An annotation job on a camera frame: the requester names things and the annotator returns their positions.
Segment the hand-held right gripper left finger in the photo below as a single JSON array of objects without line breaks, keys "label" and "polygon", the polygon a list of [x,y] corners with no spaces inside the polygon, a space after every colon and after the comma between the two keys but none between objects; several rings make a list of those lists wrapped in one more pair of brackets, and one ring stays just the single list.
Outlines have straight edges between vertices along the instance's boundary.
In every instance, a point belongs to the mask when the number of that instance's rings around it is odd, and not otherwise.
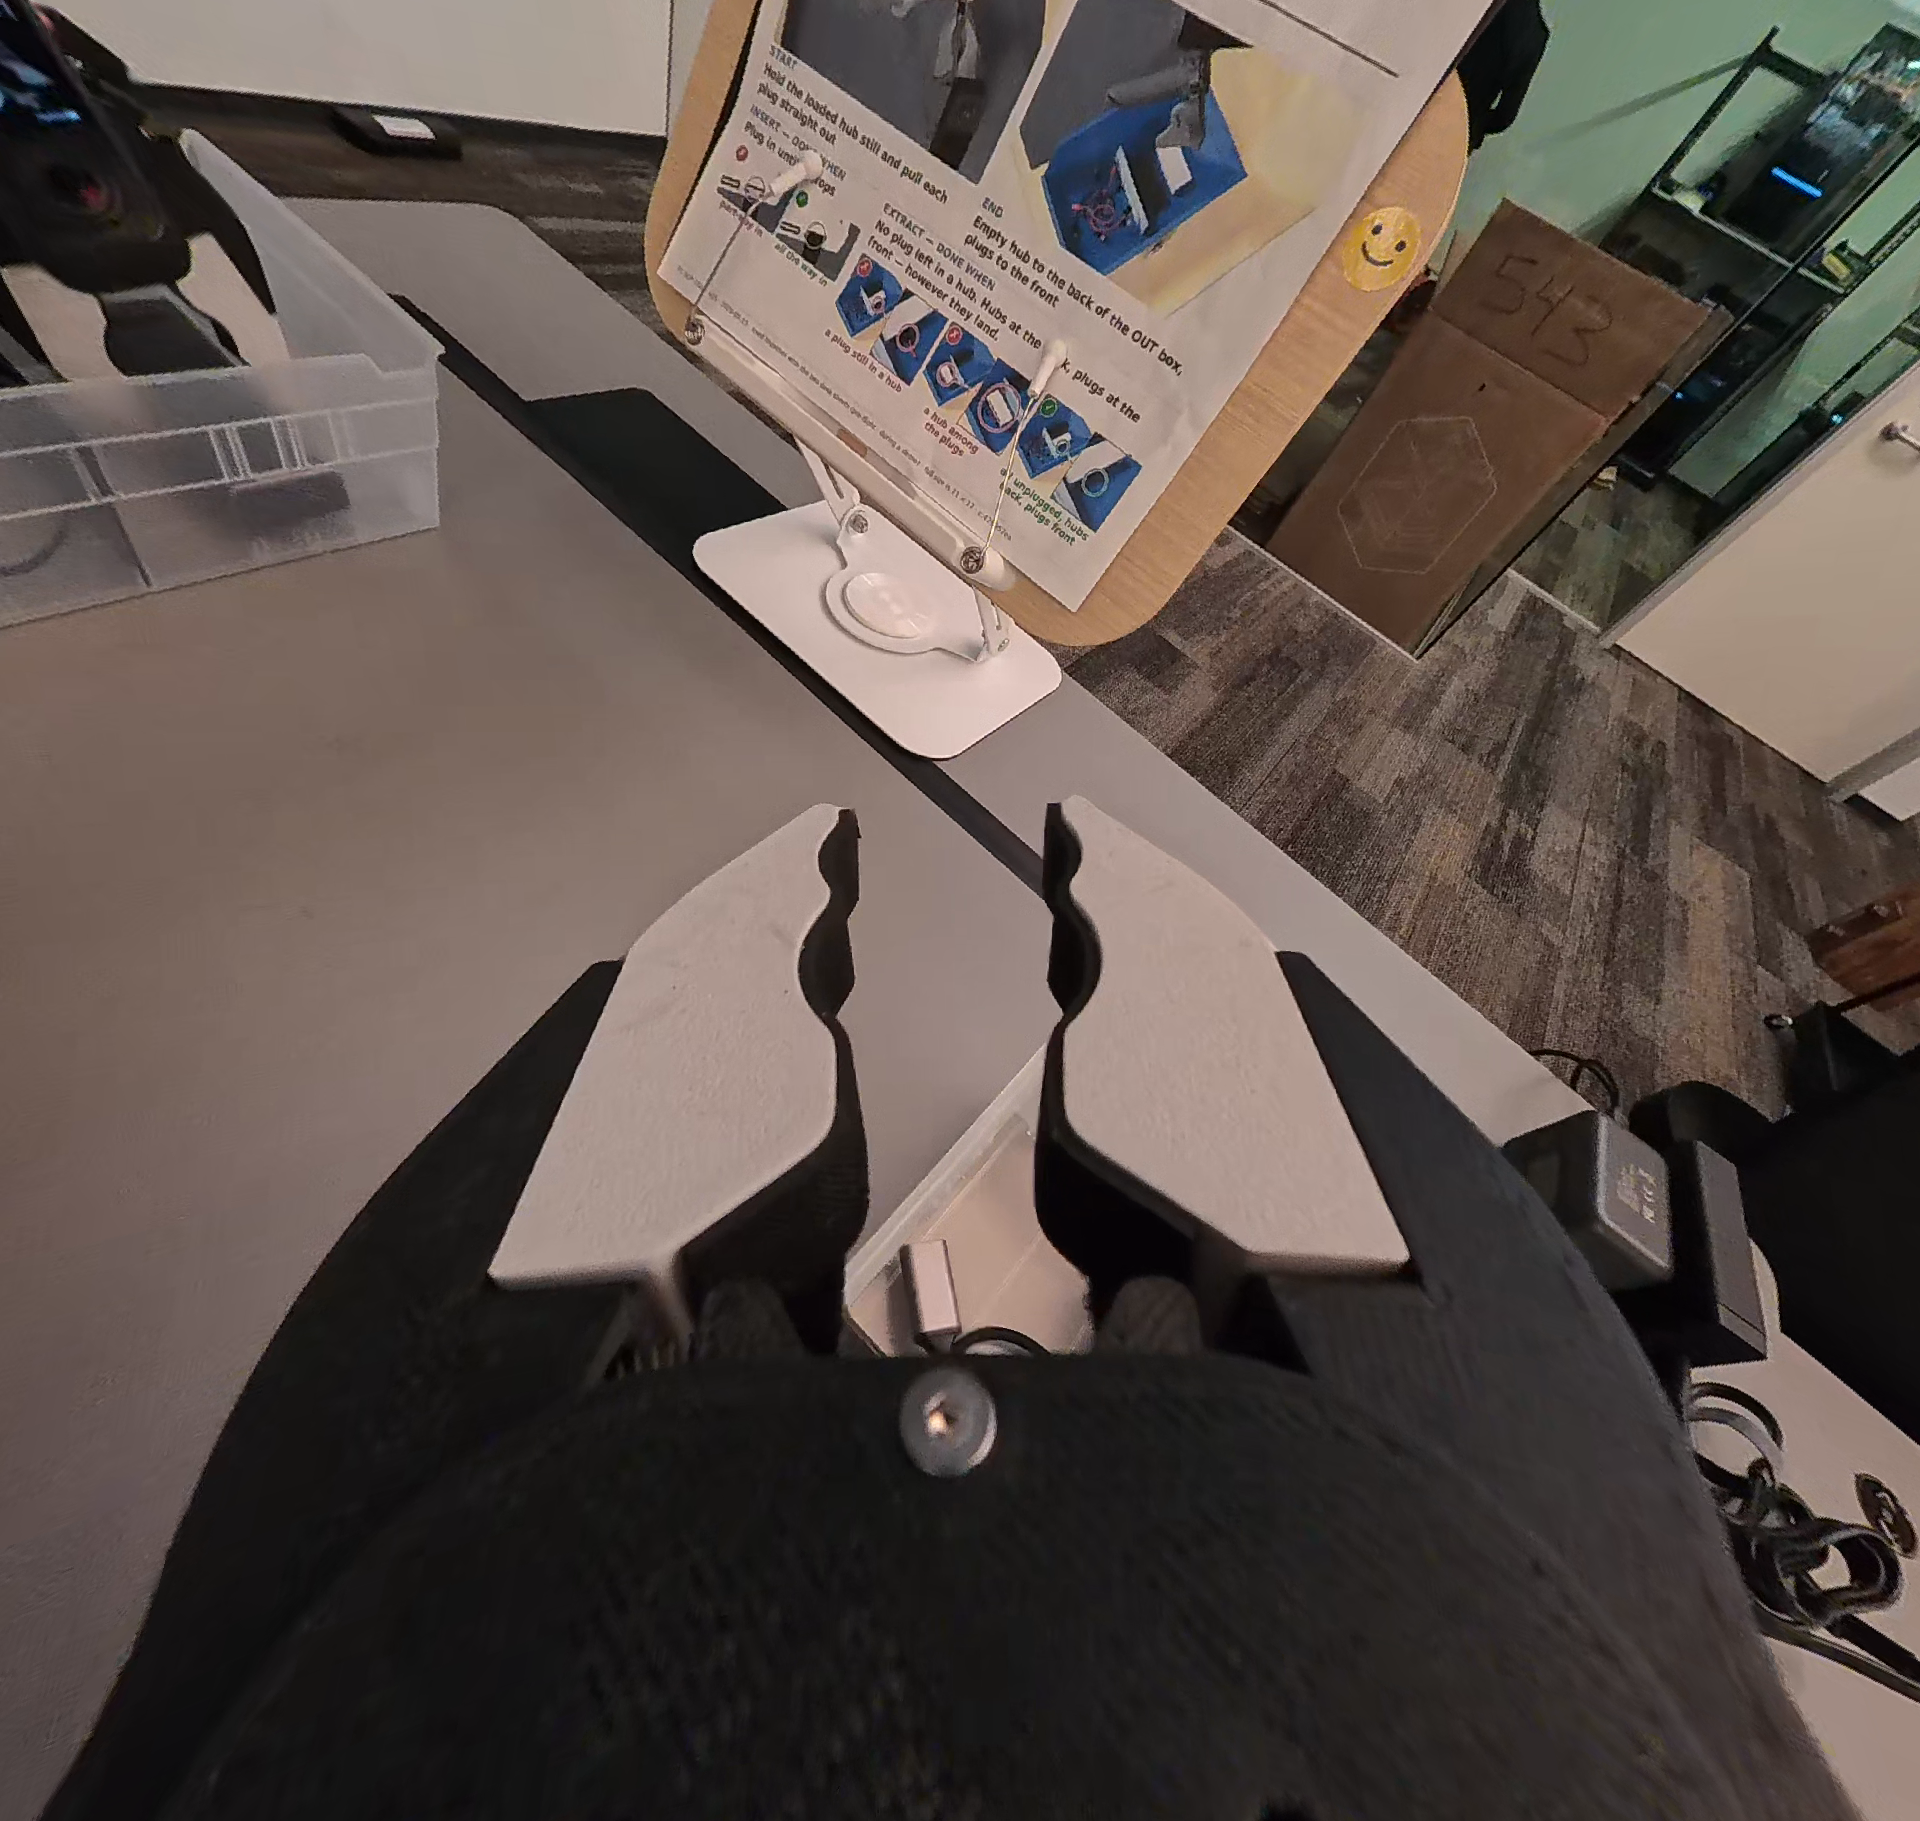
[{"label": "hand-held right gripper left finger", "polygon": [[804,810],[627,948],[491,1264],[501,1288],[836,1288],[867,1212],[857,821]]}]

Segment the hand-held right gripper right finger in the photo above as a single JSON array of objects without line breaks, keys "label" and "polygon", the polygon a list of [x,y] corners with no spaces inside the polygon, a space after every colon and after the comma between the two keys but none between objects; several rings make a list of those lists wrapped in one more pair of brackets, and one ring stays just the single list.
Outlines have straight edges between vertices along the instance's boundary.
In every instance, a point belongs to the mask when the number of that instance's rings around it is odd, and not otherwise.
[{"label": "hand-held right gripper right finger", "polygon": [[1408,1243],[1269,937],[1087,796],[1043,828],[1036,1205],[1091,1290],[1393,1279]]}]

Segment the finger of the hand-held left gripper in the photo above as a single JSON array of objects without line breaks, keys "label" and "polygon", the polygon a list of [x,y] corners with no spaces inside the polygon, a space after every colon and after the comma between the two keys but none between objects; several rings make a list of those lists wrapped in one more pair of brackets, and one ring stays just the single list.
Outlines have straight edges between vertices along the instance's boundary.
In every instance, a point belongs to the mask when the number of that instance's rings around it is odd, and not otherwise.
[{"label": "finger of the hand-held left gripper", "polygon": [[99,298],[62,284],[38,265],[5,265],[5,332],[35,352],[35,361],[62,384],[118,378],[106,344]]},{"label": "finger of the hand-held left gripper", "polygon": [[256,294],[228,248],[214,235],[190,235],[188,253],[184,299],[213,322],[222,344],[251,367],[289,361],[292,353],[275,306]]}]

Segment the clear plastic storage box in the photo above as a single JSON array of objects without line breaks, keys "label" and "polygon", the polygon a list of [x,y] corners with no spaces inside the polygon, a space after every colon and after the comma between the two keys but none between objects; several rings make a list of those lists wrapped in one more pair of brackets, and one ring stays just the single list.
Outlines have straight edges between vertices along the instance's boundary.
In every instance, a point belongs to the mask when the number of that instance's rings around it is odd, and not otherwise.
[{"label": "clear plastic storage box", "polygon": [[921,1354],[905,1249],[947,1249],[956,1329],[1009,1329],[1051,1354],[1087,1354],[1095,1326],[1082,1274],[1048,1243],[1036,1211],[1043,1052],[866,1236],[846,1264],[846,1323],[881,1356]]},{"label": "clear plastic storage box", "polygon": [[[440,522],[440,343],[207,137],[183,145],[246,224],[292,360],[83,384],[5,372],[5,628]],[[342,475],[338,527],[222,520],[230,484],[309,469]]]}]

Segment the instruction poster board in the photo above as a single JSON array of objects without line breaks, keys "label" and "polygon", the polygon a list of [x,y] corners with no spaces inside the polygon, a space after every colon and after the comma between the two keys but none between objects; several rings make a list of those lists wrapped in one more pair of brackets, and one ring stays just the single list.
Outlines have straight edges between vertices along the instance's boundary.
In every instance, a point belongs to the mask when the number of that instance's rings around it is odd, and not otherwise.
[{"label": "instruction poster board", "polygon": [[1032,631],[1130,631],[1451,217],[1500,2],[715,0],[660,317]]}]

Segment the white cabinet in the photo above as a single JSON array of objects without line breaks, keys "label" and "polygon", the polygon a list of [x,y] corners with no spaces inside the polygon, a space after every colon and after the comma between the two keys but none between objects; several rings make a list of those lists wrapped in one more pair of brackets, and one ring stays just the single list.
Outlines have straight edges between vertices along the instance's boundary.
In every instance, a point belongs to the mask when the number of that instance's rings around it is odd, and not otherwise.
[{"label": "white cabinet", "polygon": [[1917,814],[1917,369],[1602,633],[1832,796]]}]

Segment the brown cardboard box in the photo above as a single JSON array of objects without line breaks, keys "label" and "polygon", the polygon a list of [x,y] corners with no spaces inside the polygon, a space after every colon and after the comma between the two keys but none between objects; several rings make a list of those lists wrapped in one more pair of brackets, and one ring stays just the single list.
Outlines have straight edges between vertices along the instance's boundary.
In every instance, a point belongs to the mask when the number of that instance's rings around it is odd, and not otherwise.
[{"label": "brown cardboard box", "polygon": [[1730,325],[1503,201],[1270,552],[1423,656],[1520,559]]}]

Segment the black metal shelf rack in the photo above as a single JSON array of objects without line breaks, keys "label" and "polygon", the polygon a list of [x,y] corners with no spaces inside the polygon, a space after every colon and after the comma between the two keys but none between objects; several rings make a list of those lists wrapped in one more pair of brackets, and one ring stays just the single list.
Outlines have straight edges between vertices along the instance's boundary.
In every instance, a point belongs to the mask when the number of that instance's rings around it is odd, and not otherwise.
[{"label": "black metal shelf rack", "polygon": [[1665,480],[1911,238],[1913,207],[1866,250],[1840,235],[1916,153],[1916,106],[1917,34],[1897,24],[1835,71],[1781,53],[1773,34],[1733,65],[1601,239],[1723,314],[1705,353],[1623,445],[1623,480]]}]

